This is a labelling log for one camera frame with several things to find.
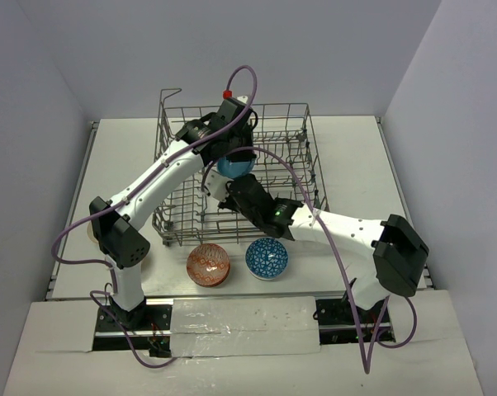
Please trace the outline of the plain blue bowl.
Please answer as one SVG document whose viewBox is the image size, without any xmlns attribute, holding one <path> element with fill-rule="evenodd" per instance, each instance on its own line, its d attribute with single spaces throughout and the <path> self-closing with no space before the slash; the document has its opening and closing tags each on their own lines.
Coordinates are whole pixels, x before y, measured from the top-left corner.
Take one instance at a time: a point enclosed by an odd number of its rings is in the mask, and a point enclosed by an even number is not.
<svg viewBox="0 0 497 396">
<path fill-rule="evenodd" d="M 221 158 L 216 168 L 222 176 L 235 179 L 251 173 L 255 161 L 256 154 L 251 151 L 232 153 Z"/>
</svg>

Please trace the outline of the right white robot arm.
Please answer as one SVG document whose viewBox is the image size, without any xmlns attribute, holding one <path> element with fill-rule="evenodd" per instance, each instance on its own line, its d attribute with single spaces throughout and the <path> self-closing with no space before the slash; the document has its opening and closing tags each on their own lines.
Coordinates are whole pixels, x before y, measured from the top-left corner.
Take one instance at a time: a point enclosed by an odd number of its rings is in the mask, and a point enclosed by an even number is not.
<svg viewBox="0 0 497 396">
<path fill-rule="evenodd" d="M 242 215 L 268 237 L 334 245 L 360 256 L 353 296 L 343 302 L 344 316 L 353 323 L 363 321 L 388 296 L 416 294 L 429 248 L 403 216 L 358 219 L 274 198 L 253 174 L 230 179 L 213 172 L 204 189 L 221 209 Z"/>
</svg>

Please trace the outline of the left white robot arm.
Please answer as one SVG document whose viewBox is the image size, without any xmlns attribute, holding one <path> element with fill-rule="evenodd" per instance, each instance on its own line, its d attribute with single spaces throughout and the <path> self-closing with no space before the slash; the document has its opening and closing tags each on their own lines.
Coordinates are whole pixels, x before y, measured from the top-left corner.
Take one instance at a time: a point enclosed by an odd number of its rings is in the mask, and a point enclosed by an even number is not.
<svg viewBox="0 0 497 396">
<path fill-rule="evenodd" d="M 154 164 L 126 189 L 110 200 L 97 197 L 90 203 L 93 235 L 114 278 L 111 309 L 125 328 L 137 328 L 145 319 L 140 273 L 150 243 L 140 230 L 146 220 L 204 166 L 233 149 L 251 146 L 257 123 L 250 106 L 228 97 L 217 111 L 185 123 Z"/>
</svg>

